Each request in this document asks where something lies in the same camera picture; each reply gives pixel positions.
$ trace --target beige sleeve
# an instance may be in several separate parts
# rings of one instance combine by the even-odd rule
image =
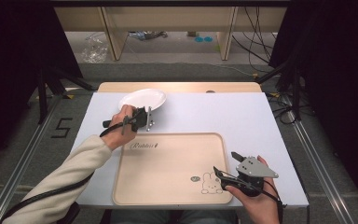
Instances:
[[[23,200],[85,179],[103,166],[111,154],[112,149],[107,147],[99,136],[89,137],[67,157],[58,169],[33,188]],[[31,203],[5,219],[3,223],[52,223],[60,220],[86,186]]]

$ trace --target person's left hand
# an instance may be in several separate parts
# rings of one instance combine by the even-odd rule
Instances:
[[[132,105],[123,105],[121,107],[121,111],[112,117],[112,121],[110,121],[109,127],[117,123],[123,122],[126,116],[131,118],[134,109],[135,107],[133,107]],[[130,124],[127,124],[123,128],[125,129],[124,134],[121,134],[122,128],[116,128],[112,132],[107,133],[106,135],[101,137],[105,144],[112,150],[117,147],[123,146],[124,144],[127,144],[128,142],[130,142],[130,140],[135,138],[136,132],[132,131]]]

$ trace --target floor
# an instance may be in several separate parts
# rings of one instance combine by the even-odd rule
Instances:
[[[89,47],[88,40],[91,36],[98,38],[104,46],[106,39],[103,33],[66,33],[71,44],[73,52],[81,68],[89,63],[85,63],[82,52]],[[220,58],[219,48],[216,41],[215,33],[198,33],[198,36],[188,36],[187,32],[168,32],[167,37],[159,36],[153,39],[141,41],[135,37],[129,37],[124,48],[123,54],[119,61],[113,61],[110,53],[106,52],[103,64],[204,64],[212,68],[224,68],[230,72],[236,72],[247,77],[263,76],[263,70],[270,70],[266,65],[269,60],[275,36],[277,34],[262,34],[265,48],[259,44],[255,44],[252,39],[253,33],[234,33],[235,38],[246,48],[256,54],[251,54],[233,41],[230,48],[230,54],[227,61]],[[255,38],[256,42],[261,42],[259,38]],[[251,67],[242,70],[239,65]],[[91,83],[98,84],[101,80],[105,80],[104,74],[85,73],[84,78]],[[262,86],[265,92],[276,92],[274,83],[279,77],[274,77]],[[65,87],[73,87],[70,83],[65,83]],[[80,111],[80,108],[87,108],[90,94],[83,91],[72,91],[76,96],[75,100],[66,103],[65,110],[61,109],[61,105],[57,105],[56,113],[63,113],[68,107],[71,111]],[[289,104],[288,98],[270,97],[271,109],[276,110],[282,108],[282,102]],[[307,103],[307,98],[302,98],[302,103]],[[9,179],[16,161],[19,160],[19,153],[14,152],[12,148],[26,148],[29,144],[29,138],[24,136],[32,136],[36,129],[37,123],[37,95],[30,99],[30,108],[23,115],[22,122],[19,122],[18,131],[7,141],[7,150],[0,152],[0,190]],[[82,120],[84,112],[74,113],[74,118]],[[304,190],[310,199],[309,208],[288,208],[285,209],[284,223],[358,223],[358,191],[346,174],[346,171],[334,156],[334,149],[331,148],[323,128],[319,124],[316,117],[312,116],[311,108],[302,111],[303,119],[297,124],[283,124],[283,121],[290,119],[290,114],[284,117],[277,116],[277,124],[282,133],[284,143],[292,157],[293,164],[297,168],[299,178],[302,180]],[[65,158],[65,152],[40,150],[34,155],[33,161],[29,164],[28,169],[40,170],[37,175],[47,175],[51,167],[45,166],[48,163],[57,163]],[[315,164],[323,167],[322,171],[317,171]],[[24,183],[34,183],[28,181],[33,178],[32,175],[25,175],[17,190],[13,194],[12,202],[18,201],[23,197],[32,185]],[[344,202],[343,205],[336,205],[337,201]],[[248,223],[249,218],[243,210],[237,211],[241,218],[241,223]],[[76,218],[75,223],[98,223],[103,210],[82,208],[80,214]]]

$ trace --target white table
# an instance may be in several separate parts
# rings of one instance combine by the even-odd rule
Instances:
[[[126,94],[94,93],[73,149],[91,134],[103,131],[103,120],[110,119],[118,112],[118,102]],[[294,207],[309,205],[264,93],[167,93],[167,101],[153,111],[153,119],[156,124],[151,133],[221,134],[227,149],[229,171],[233,175],[237,174],[236,166],[239,163],[229,156],[231,151],[245,157],[261,155],[267,160],[269,167],[280,175],[274,181],[283,203]],[[120,153],[120,148],[115,150],[108,162],[95,172],[89,185],[77,199],[80,205],[126,208],[114,204],[112,200]],[[161,209],[234,207],[241,207],[241,203],[235,198],[227,204],[153,206]]]

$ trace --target gray floor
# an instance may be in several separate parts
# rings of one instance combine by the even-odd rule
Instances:
[[[158,37],[147,41],[139,41],[129,37],[124,53],[118,62],[110,60],[109,53],[104,63],[90,64],[82,61],[81,52],[86,46],[86,38],[92,33],[67,33],[74,54],[78,59],[84,79],[95,87],[104,81],[170,81],[170,80],[217,80],[217,81],[252,81],[253,75],[262,76],[256,69],[269,70],[266,64],[250,56],[235,42],[232,43],[228,61],[221,61],[214,33],[200,33],[200,37],[209,36],[212,42],[196,42],[194,37],[186,36],[186,32],[168,33],[167,38]],[[95,34],[102,41],[104,36]],[[242,33],[234,34],[240,42],[250,46]],[[272,34],[263,34],[265,43],[273,46]],[[253,44],[252,51],[267,59],[265,51]],[[262,85],[265,92],[275,92],[274,77]],[[64,81],[67,88],[76,88],[70,82]],[[44,132],[44,137],[38,145],[28,169],[26,170],[8,207],[17,203],[24,194],[37,184],[44,176],[60,165],[69,153],[83,119],[92,92],[68,89],[68,95],[60,99],[51,122]],[[278,98],[270,99],[271,109],[282,108]],[[307,103],[302,97],[302,105]],[[318,118],[312,115],[309,107],[304,107],[301,113],[301,124],[304,126],[313,147],[319,154],[327,173],[329,174],[339,196],[348,207],[353,223],[358,223],[358,191],[351,182],[339,158],[335,157],[334,149],[324,134]],[[63,135],[65,131],[57,130],[61,119],[68,119],[65,127],[70,130],[64,138],[52,138]],[[29,108],[24,110],[16,131],[7,140],[7,147],[0,151],[0,190],[6,184],[21,153],[33,136],[38,121],[38,101],[35,93],[29,102]],[[293,124],[283,124],[277,119],[282,138],[287,150],[302,180],[304,190],[309,196],[310,209],[287,208],[284,212],[284,223],[340,223],[340,218],[326,194],[320,178],[312,167],[312,163],[299,138]],[[102,209],[82,208],[75,223],[99,223],[103,214]],[[250,223],[244,210],[238,210],[241,223]]]

